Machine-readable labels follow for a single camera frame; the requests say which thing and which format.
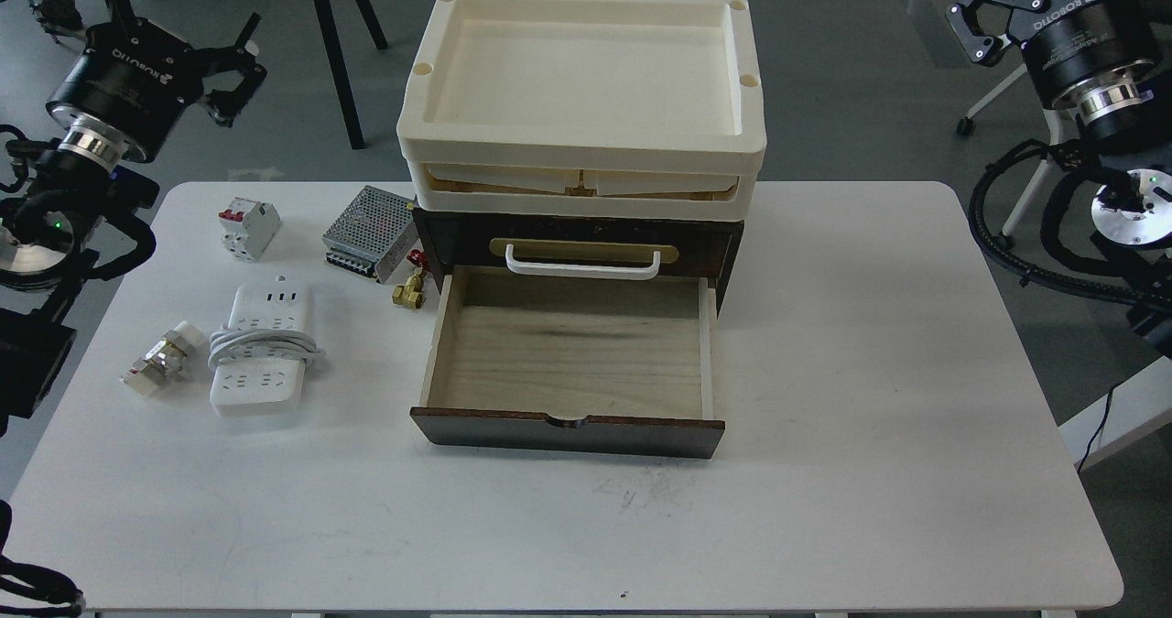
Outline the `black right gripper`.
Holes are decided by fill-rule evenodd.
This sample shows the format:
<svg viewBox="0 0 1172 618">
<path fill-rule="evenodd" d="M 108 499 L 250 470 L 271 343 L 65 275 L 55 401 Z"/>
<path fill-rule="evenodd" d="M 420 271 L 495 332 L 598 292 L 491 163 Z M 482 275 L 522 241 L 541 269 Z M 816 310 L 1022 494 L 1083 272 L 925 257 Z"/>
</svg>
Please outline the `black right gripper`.
<svg viewBox="0 0 1172 618">
<path fill-rule="evenodd" d="M 1156 66 L 1154 34 L 1138 0 L 956 0 L 946 13 L 972 63 L 992 67 L 1016 43 L 1000 7 L 1018 13 L 1026 70 L 1043 108 L 1120 113 L 1145 96 L 1138 81 Z"/>
</svg>

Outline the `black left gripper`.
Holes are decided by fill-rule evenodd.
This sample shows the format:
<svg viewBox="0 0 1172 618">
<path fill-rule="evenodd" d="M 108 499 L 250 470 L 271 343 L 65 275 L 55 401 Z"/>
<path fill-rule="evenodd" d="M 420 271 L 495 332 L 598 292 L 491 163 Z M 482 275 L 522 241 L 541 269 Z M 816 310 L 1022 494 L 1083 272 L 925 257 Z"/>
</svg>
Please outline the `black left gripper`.
<svg viewBox="0 0 1172 618">
<path fill-rule="evenodd" d="M 86 50 L 52 93 L 47 110 L 62 127 L 71 125 L 79 114 L 113 125 L 128 142 L 125 158 L 154 162 L 180 114 L 199 99 L 222 127 L 233 125 L 248 106 L 267 77 L 266 68 L 255 64 L 255 53 L 247 49 L 260 21 L 254 12 L 234 43 L 195 50 L 149 20 L 136 21 L 130 30 L 115 23 L 91 26 Z M 224 72 L 238 72 L 239 83 L 202 96 L 202 74 Z"/>
</svg>

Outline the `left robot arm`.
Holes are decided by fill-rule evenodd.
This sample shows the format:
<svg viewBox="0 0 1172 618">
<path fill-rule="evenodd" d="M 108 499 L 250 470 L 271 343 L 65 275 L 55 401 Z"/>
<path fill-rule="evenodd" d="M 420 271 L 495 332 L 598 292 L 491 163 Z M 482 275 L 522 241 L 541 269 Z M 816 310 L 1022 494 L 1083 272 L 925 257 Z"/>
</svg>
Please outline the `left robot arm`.
<svg viewBox="0 0 1172 618">
<path fill-rule="evenodd" d="M 248 47 L 259 23 L 252 14 L 234 43 L 195 48 L 145 16 L 114 16 L 87 30 L 84 50 L 47 101 L 61 137 L 30 141 L 4 125 L 14 183 L 4 186 L 1 280 L 48 292 L 27 314 L 4 308 L 4 421 L 32 417 L 50 389 L 75 342 L 64 317 L 84 284 L 127 276 L 154 254 L 155 235 L 137 213 L 161 186 L 131 164 L 157 158 L 189 106 L 233 125 L 264 83 Z"/>
</svg>

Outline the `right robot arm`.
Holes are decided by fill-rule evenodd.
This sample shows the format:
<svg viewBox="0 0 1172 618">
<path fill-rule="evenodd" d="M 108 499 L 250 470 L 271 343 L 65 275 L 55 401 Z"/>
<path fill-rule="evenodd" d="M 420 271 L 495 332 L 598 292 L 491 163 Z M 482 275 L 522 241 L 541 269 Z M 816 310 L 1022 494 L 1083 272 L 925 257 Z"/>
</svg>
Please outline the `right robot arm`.
<svg viewBox="0 0 1172 618">
<path fill-rule="evenodd" d="M 1168 72 L 1139 0 L 958 0 L 950 29 L 970 62 L 992 66 L 1018 47 L 1043 108 L 1070 109 L 1079 135 L 1028 140 L 984 168 L 967 208 L 972 238 L 989 259 L 1064 294 L 1127 306 L 1134 334 L 1168 355 Z M 1062 170 L 1040 224 L 1067 272 L 1035 265 L 992 233 L 984 193 L 1023 159 Z"/>
</svg>

